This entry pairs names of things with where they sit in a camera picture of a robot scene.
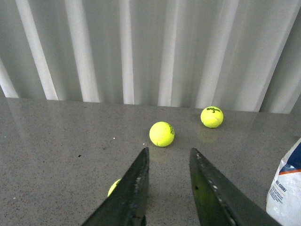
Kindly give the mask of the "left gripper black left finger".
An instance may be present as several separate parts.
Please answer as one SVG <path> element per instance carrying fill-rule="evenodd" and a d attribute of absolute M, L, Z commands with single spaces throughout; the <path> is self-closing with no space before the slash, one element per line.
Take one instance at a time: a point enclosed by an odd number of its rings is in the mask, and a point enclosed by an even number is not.
<path fill-rule="evenodd" d="M 149 190 L 149 148 L 141 150 L 110 196 L 84 226 L 145 226 Z"/>

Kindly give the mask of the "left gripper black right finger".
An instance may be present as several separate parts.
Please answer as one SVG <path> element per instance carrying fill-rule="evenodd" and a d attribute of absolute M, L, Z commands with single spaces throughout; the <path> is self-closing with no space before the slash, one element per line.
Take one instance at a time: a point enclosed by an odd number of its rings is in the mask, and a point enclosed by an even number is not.
<path fill-rule="evenodd" d="M 190 151 L 190 178 L 202 226 L 278 226 L 196 148 Z"/>

